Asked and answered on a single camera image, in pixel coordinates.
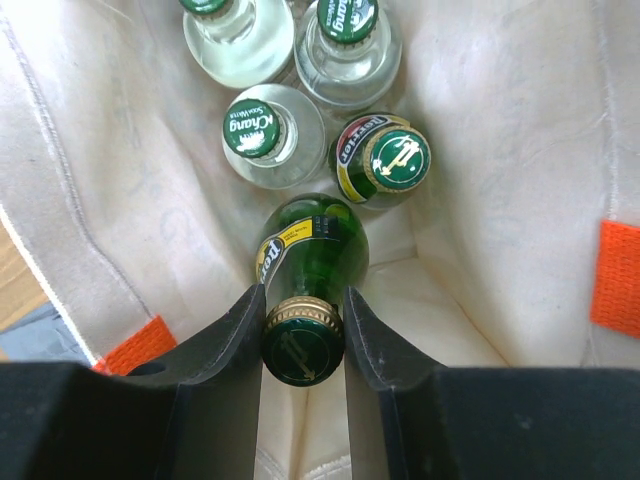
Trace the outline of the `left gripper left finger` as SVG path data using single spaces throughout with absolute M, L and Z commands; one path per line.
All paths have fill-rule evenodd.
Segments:
M 125 376 L 73 362 L 1 367 L 5 479 L 250 479 L 265 293 Z

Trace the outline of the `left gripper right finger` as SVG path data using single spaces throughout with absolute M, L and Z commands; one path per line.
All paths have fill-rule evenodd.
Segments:
M 344 294 L 356 479 L 635 479 L 639 374 L 620 368 L 457 368 Z

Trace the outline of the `green glass bottle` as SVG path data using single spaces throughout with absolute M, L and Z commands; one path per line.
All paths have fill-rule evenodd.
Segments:
M 432 155 L 408 120 L 369 112 L 346 122 L 329 148 L 328 163 L 346 200 L 385 210 L 406 201 L 426 179 Z
M 267 302 L 261 354 L 276 379 L 311 387 L 336 370 L 344 354 L 344 291 L 363 281 L 369 258 L 360 219 L 333 196 L 299 195 L 267 219 L 255 273 Z

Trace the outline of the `beige canvas bag orange handles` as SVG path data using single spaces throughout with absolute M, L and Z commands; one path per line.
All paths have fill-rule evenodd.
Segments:
M 391 110 L 433 163 L 357 207 L 357 291 L 457 368 L 639 374 L 639 5 L 385 1 L 404 40 Z M 234 93 L 190 55 L 176 1 L 1 5 L 1 219 L 90 361 L 125 376 L 258 285 L 271 214 L 227 163 Z M 262 361 L 254 475 L 352 475 L 344 354 L 311 388 Z

